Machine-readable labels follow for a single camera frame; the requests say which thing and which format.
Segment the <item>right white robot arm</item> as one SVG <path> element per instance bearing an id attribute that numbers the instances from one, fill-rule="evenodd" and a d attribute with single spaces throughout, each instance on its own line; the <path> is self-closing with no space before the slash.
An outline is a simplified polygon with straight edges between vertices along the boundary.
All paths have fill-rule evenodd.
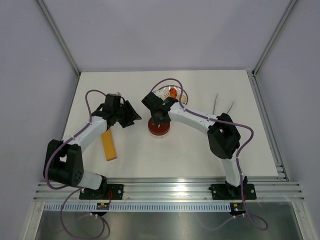
<path id="1" fill-rule="evenodd" d="M 207 135 L 209 149 L 221 159 L 225 171 L 225 186 L 218 188 L 211 186 L 210 190 L 213 193 L 220 194 L 225 199 L 235 200 L 245 192 L 243 183 L 245 178 L 242 176 L 237 158 L 241 135 L 228 114 L 205 115 L 187 109 L 178 99 L 172 97 L 162 99 L 154 92 L 148 93 L 141 102 L 150 111 L 155 125 L 174 121 Z"/>

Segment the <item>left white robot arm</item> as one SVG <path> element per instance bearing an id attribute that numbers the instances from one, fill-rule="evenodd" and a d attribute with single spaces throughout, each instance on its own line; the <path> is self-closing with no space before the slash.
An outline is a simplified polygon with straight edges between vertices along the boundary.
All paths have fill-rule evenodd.
<path id="1" fill-rule="evenodd" d="M 108 93 L 104 97 L 95 111 L 89 111 L 88 121 L 78 132 L 68 139 L 53 139 L 48 143 L 43 177 L 50 189 L 56 190 L 51 182 L 57 182 L 61 184 L 60 189 L 73 187 L 81 191 L 82 199 L 113 196 L 105 176 L 84 169 L 83 153 L 116 123 L 126 128 L 141 120 L 141 116 L 120 94 Z"/>

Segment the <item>metal food tongs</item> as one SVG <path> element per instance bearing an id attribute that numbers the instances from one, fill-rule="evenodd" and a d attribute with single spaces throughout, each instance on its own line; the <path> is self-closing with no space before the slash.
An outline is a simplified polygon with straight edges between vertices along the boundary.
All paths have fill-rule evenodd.
<path id="1" fill-rule="evenodd" d="M 224 99 L 220 97 L 219 93 L 216 94 L 214 101 L 213 101 L 213 109 L 212 113 L 214 115 L 220 115 L 222 113 L 229 114 L 232 110 L 236 99 Z"/>

